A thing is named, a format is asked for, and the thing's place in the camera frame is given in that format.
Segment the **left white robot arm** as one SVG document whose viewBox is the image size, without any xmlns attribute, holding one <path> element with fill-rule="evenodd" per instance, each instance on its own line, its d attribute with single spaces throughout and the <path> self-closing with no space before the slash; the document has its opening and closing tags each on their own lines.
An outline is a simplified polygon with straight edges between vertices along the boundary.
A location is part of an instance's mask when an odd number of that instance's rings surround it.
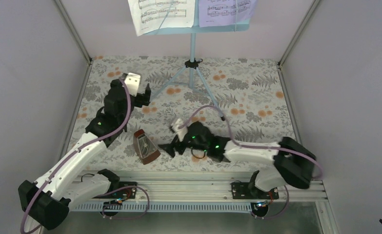
<svg viewBox="0 0 382 234">
<path fill-rule="evenodd" d="M 70 189 L 74 179 L 99 153 L 106 150 L 122 133 L 135 107 L 150 104 L 151 88 L 138 93 L 138 78 L 119 78 L 110 83 L 103 106 L 85 128 L 78 142 L 60 161 L 35 181 L 25 180 L 18 188 L 24 216 L 22 234 L 33 233 L 39 227 L 58 227 L 69 212 L 94 197 L 107 196 L 119 183 L 118 177 L 104 169 Z"/>
</svg>

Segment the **white sheet music page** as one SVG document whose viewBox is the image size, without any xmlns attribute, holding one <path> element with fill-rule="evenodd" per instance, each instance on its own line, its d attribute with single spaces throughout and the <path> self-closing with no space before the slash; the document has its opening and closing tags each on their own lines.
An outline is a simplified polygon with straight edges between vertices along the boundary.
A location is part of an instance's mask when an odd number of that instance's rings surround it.
<svg viewBox="0 0 382 234">
<path fill-rule="evenodd" d="M 195 0 L 129 0 L 128 4 L 137 36 L 194 24 Z"/>
</svg>

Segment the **clear plastic metronome cover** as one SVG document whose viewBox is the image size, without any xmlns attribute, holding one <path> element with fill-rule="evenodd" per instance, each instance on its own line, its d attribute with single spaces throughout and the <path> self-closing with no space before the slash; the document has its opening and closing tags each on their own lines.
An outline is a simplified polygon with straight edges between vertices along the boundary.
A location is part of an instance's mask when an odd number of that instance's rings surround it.
<svg viewBox="0 0 382 234">
<path fill-rule="evenodd" d="M 141 158 L 146 158 L 156 151 L 156 147 L 150 138 L 143 134 L 138 138 L 139 155 Z"/>
</svg>

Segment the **brown wooden metronome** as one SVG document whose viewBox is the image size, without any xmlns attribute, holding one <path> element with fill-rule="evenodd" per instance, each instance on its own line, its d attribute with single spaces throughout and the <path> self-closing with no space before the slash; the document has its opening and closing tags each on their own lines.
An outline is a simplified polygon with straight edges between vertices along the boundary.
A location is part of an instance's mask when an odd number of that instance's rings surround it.
<svg viewBox="0 0 382 234">
<path fill-rule="evenodd" d="M 157 146 L 146 135 L 143 129 L 139 129 L 134 133 L 133 146 L 143 165 L 151 163 L 161 155 Z"/>
</svg>

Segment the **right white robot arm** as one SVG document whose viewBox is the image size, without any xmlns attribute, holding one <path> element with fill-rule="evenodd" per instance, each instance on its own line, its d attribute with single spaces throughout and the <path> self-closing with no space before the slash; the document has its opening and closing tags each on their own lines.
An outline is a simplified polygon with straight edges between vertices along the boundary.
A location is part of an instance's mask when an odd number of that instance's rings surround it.
<svg viewBox="0 0 382 234">
<path fill-rule="evenodd" d="M 304 190 L 310 187 L 316 156 L 290 137 L 271 143 L 240 142 L 213 134 L 199 121 L 184 128 L 175 123 L 170 130 L 175 133 L 173 140 L 158 147 L 171 157 L 189 149 L 203 151 L 216 162 L 246 161 L 266 165 L 266 169 L 255 171 L 250 179 L 251 186 L 262 192 L 283 185 Z"/>
</svg>

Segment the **light blue music stand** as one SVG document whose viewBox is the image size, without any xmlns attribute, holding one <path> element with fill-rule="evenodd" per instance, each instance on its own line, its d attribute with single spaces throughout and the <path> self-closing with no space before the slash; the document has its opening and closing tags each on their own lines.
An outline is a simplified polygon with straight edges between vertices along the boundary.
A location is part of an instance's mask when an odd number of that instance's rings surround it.
<svg viewBox="0 0 382 234">
<path fill-rule="evenodd" d="M 169 34 L 190 34 L 190 56 L 189 60 L 184 63 L 184 66 L 176 72 L 167 83 L 165 83 L 158 91 L 154 92 L 151 96 L 151 100 L 154 100 L 162 91 L 166 90 L 169 85 L 177 84 L 188 86 L 191 90 L 210 97 L 212 103 L 216 108 L 219 108 L 218 102 L 212 94 L 206 79 L 202 75 L 199 64 L 203 59 L 196 59 L 196 35 L 200 33 L 222 33 L 222 32 L 240 32 L 246 31 L 250 25 L 250 19 L 242 21 L 240 23 L 228 26 L 211 26 L 200 27 L 199 26 L 199 10 L 198 1 L 196 0 L 195 18 L 194 24 L 190 28 L 165 28 L 152 31 L 148 35 L 156 35 L 162 33 L 163 35 Z"/>
</svg>

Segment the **lavender sheet music page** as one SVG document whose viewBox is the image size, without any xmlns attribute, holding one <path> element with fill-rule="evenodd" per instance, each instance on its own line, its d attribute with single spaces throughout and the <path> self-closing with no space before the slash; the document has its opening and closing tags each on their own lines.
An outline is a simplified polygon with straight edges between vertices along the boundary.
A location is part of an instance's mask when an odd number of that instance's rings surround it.
<svg viewBox="0 0 382 234">
<path fill-rule="evenodd" d="M 199 26 L 228 26 L 251 19 L 257 0 L 200 0 Z"/>
</svg>

